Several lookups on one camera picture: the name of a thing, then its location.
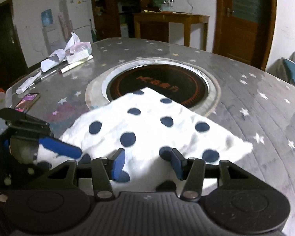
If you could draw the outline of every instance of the screw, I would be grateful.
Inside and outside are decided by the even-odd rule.
[[[5,184],[6,186],[11,185],[11,184],[12,184],[12,180],[11,180],[10,178],[6,177],[6,178],[4,179],[4,184]]]
[[[195,191],[185,191],[183,196],[187,199],[195,199],[199,196],[199,194]]]
[[[112,193],[110,191],[100,191],[97,196],[101,199],[108,199],[112,196]]]
[[[33,168],[27,168],[27,173],[29,173],[30,175],[34,175],[35,170]]]

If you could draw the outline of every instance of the black glass cooktop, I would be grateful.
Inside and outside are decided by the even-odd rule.
[[[178,66],[153,64],[125,71],[108,85],[110,101],[127,93],[149,87],[190,108],[207,96],[205,81],[196,73]]]

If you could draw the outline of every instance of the round dining table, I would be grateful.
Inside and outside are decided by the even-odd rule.
[[[283,232],[295,236],[295,87],[247,64],[198,49],[164,42],[108,38],[92,44],[93,59],[63,74],[54,74],[23,94],[12,87],[12,105],[26,94],[40,93],[28,114],[50,124],[59,138],[87,105],[89,84],[106,71],[134,60],[158,57],[203,68],[217,80],[220,99],[208,118],[253,144],[236,165],[281,191],[291,213]]]

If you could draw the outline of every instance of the table leg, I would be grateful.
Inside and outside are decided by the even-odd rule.
[[[202,33],[202,50],[206,51],[206,46],[208,42],[208,23],[203,23],[203,33]]]
[[[134,33],[135,38],[141,38],[141,27],[140,27],[140,21],[134,21]]]
[[[184,46],[190,47],[190,34],[191,34],[191,23],[186,22],[184,24]]]

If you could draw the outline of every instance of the door handle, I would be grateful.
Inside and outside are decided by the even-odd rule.
[[[227,17],[230,17],[230,15],[232,15],[234,13],[234,11],[232,11],[230,8],[226,9],[226,15]]]

